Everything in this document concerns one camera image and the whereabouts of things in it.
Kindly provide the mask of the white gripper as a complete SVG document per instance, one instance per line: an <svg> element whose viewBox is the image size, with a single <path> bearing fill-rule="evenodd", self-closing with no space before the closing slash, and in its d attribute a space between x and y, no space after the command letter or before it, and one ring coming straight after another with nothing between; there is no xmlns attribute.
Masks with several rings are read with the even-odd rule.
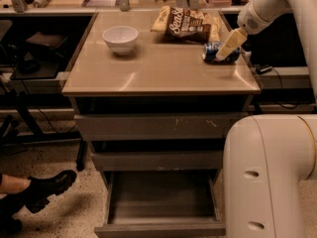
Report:
<svg viewBox="0 0 317 238"><path fill-rule="evenodd" d="M260 33L272 23L272 20L262 18L256 11L254 2L250 1L239 13L237 23L240 28L229 33L216 54L217 60L226 59L247 40L248 35Z"/></svg>

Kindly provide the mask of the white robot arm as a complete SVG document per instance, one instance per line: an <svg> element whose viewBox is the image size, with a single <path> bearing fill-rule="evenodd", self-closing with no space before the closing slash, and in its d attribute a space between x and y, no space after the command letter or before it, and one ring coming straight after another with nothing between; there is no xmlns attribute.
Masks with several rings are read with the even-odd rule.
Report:
<svg viewBox="0 0 317 238"><path fill-rule="evenodd" d="M238 16L248 35L294 16L317 96L317 0L251 0ZM298 183L316 178L317 116L256 115L230 129L223 183L227 238L305 238Z"/></svg>

